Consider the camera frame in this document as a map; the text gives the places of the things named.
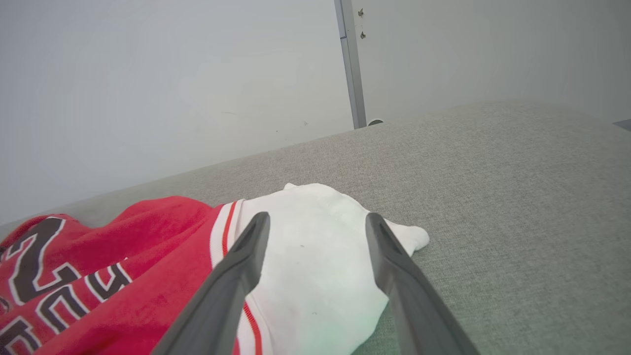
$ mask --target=red jersey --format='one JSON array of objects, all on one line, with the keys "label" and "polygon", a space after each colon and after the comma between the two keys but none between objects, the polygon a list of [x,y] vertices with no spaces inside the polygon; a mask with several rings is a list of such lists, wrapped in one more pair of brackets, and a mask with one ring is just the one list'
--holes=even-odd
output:
[{"label": "red jersey", "polygon": [[[25,222],[0,244],[0,354],[148,354],[234,243],[240,204],[169,197],[101,228]],[[235,354],[267,348],[257,319],[246,303]]]}]

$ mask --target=couch cushion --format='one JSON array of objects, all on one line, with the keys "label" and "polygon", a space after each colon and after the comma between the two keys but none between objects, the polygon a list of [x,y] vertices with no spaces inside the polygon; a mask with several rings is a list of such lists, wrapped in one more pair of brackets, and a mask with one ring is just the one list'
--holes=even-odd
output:
[{"label": "couch cushion", "polygon": [[[631,349],[631,132],[554,105],[386,120],[54,212],[94,227],[139,200],[217,205],[285,183],[330,185],[425,228],[430,244],[413,259],[482,353]],[[398,353],[389,310],[356,353]]]}]

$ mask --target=red stripe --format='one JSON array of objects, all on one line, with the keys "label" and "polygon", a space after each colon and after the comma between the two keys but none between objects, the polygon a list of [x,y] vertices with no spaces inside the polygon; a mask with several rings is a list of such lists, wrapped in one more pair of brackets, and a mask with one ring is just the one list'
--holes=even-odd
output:
[{"label": "red stripe", "polygon": [[[230,213],[228,214],[228,219],[226,220],[226,226],[223,229],[223,239],[221,240],[221,250],[223,252],[223,256],[228,254],[228,232],[230,230],[230,223],[232,221],[232,215],[235,211],[235,206],[237,202],[233,202],[230,207]],[[263,344],[261,342],[261,330],[259,330],[259,325],[256,323],[256,319],[252,315],[250,311],[250,307],[248,307],[247,302],[243,305],[243,310],[245,311],[245,316],[250,323],[250,328],[252,328],[252,332],[254,333],[254,354],[262,355],[263,354]]]},{"label": "red stripe", "polygon": [[259,330],[259,325],[256,323],[256,319],[254,319],[252,312],[250,312],[250,308],[247,306],[247,302],[245,302],[245,304],[243,305],[243,309],[245,311],[245,316],[247,317],[247,320],[250,321],[250,327],[254,332],[254,348],[256,349],[254,351],[254,354],[262,355],[263,345],[261,342],[261,331]]},{"label": "red stripe", "polygon": [[228,219],[226,220],[226,226],[223,228],[223,239],[221,240],[221,250],[223,251],[223,256],[228,254],[228,232],[230,231],[230,223],[232,222],[232,215],[235,211],[236,202],[232,203],[230,206],[230,213],[228,214]]}]

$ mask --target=white garment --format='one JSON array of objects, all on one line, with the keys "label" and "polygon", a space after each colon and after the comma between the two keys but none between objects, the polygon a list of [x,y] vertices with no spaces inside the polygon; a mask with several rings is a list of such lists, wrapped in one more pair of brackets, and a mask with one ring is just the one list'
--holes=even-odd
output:
[{"label": "white garment", "polygon": [[[387,304],[370,263],[369,211],[325,185],[287,184],[242,202],[234,235],[261,211],[270,216],[268,246],[261,280],[245,300],[261,329],[262,353],[351,354]],[[386,222],[409,255],[429,242],[422,228]]]}]

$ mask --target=white wall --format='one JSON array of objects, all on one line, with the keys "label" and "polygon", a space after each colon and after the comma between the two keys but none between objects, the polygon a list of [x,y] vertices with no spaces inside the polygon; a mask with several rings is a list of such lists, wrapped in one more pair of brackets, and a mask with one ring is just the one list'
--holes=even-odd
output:
[{"label": "white wall", "polygon": [[351,130],[334,4],[2,0],[0,120],[0,224]]},{"label": "white wall", "polygon": [[368,121],[514,97],[631,118],[631,1],[352,3]]}]

